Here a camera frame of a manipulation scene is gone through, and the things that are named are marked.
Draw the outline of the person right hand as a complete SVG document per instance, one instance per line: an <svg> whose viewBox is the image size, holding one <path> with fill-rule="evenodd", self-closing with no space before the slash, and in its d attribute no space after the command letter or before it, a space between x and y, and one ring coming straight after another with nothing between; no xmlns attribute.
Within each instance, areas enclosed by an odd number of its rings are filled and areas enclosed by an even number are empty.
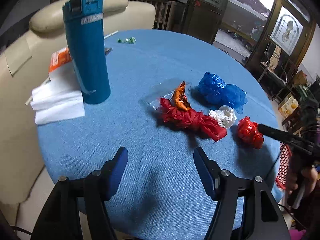
<svg viewBox="0 0 320 240"><path fill-rule="evenodd" d="M304 178L305 182L305 193L304 196L309 195L316 187L318 173L314 167L308 167L301 170L301 175ZM293 191L298 189L297 184L297 172L295 172L292 168L288 169L288 173L286 176L286 185L285 191L288 195L290 195Z"/></svg>

